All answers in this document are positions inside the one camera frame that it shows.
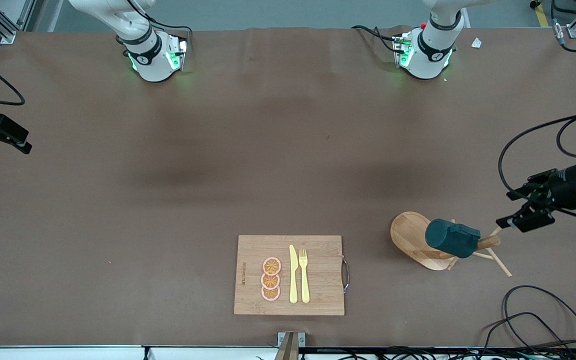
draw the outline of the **wooden stick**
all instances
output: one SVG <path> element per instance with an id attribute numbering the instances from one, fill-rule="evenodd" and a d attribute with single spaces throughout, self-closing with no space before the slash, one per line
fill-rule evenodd
<path id="1" fill-rule="evenodd" d="M 443 252 L 443 251 L 435 251 L 435 253 L 433 254 L 435 258 L 437 259 L 441 259 L 441 260 L 447 260 L 447 259 L 452 259 L 452 258 L 456 258 L 457 256 L 452 255 L 452 253 L 447 253 L 447 252 Z"/>
<path id="2" fill-rule="evenodd" d="M 511 274 L 510 271 L 508 271 L 508 268 L 506 267 L 506 265 L 504 265 L 503 262 L 501 262 L 501 260 L 499 259 L 499 256 L 497 256 L 497 254 L 491 248 L 487 248 L 486 250 L 488 251 L 490 256 L 492 256 L 492 258 L 496 262 L 496 264 L 499 265 L 501 270 L 503 270 L 503 272 L 505 272 L 505 275 L 508 276 L 508 278 L 510 278 L 510 276 L 512 276 L 513 274 Z"/>
<path id="3" fill-rule="evenodd" d="M 477 250 L 480 251 L 487 248 L 494 248 L 501 244 L 501 237 L 497 235 L 490 235 L 489 237 L 484 237 L 477 242 Z"/>
<path id="4" fill-rule="evenodd" d="M 472 255 L 478 256 L 478 257 L 483 258 L 483 259 L 494 260 L 494 258 L 492 256 L 486 255 L 485 253 L 473 252 Z"/>
<path id="5" fill-rule="evenodd" d="M 494 237 L 494 235 L 499 234 L 499 231 L 501 231 L 501 227 L 497 226 L 496 229 L 490 233 L 490 237 Z"/>
<path id="6" fill-rule="evenodd" d="M 457 262 L 457 260 L 459 260 L 459 257 L 455 256 L 454 259 L 452 259 L 452 261 L 450 262 L 450 264 L 448 264 L 448 270 L 451 271 L 453 269 L 453 267 L 455 266 L 455 263 Z"/>

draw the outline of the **metal clamp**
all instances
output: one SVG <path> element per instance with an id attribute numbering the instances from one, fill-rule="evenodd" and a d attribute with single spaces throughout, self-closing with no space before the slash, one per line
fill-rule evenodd
<path id="1" fill-rule="evenodd" d="M 279 351 L 274 360 L 298 360 L 299 348 L 306 346 L 305 332 L 279 332 L 277 333 L 279 341 Z"/>
<path id="2" fill-rule="evenodd" d="M 345 265 L 345 285 L 343 285 L 343 293 L 345 294 L 350 286 L 350 266 L 348 266 L 346 256 L 341 255 L 341 261 L 342 264 Z"/>

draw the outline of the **orange slice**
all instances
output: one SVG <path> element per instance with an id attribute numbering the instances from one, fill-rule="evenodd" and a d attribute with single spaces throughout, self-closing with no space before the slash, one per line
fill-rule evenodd
<path id="1" fill-rule="evenodd" d="M 277 287 L 277 289 L 261 289 L 261 296 L 267 300 L 267 301 L 275 301 L 277 299 L 279 299 L 279 294 L 281 294 L 281 291 L 279 290 L 280 288 Z"/>
<path id="2" fill-rule="evenodd" d="M 266 260 L 263 260 L 261 269 L 263 269 L 263 273 L 266 275 L 277 275 L 282 269 L 282 263 L 276 257 L 268 257 Z"/>
<path id="3" fill-rule="evenodd" d="M 267 290 L 274 290 L 279 287 L 279 275 L 261 275 L 261 286 Z"/>

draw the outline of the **plastic fork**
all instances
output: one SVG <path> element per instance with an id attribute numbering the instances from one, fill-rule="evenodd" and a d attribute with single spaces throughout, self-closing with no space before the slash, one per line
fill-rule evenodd
<path id="1" fill-rule="evenodd" d="M 306 267 L 308 266 L 308 254 L 305 248 L 299 249 L 299 267 L 301 268 L 301 301 L 308 304 L 311 301 L 311 290 L 308 287 L 308 276 Z"/>

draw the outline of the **yellow knife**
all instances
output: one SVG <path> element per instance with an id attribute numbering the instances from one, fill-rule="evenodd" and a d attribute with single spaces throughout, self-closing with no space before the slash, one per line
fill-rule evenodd
<path id="1" fill-rule="evenodd" d="M 297 268 L 299 267 L 299 259 L 297 259 L 297 252 L 295 247 L 290 245 L 290 302 L 293 304 L 297 303 L 297 281 L 295 280 L 295 275 L 297 274 Z"/>

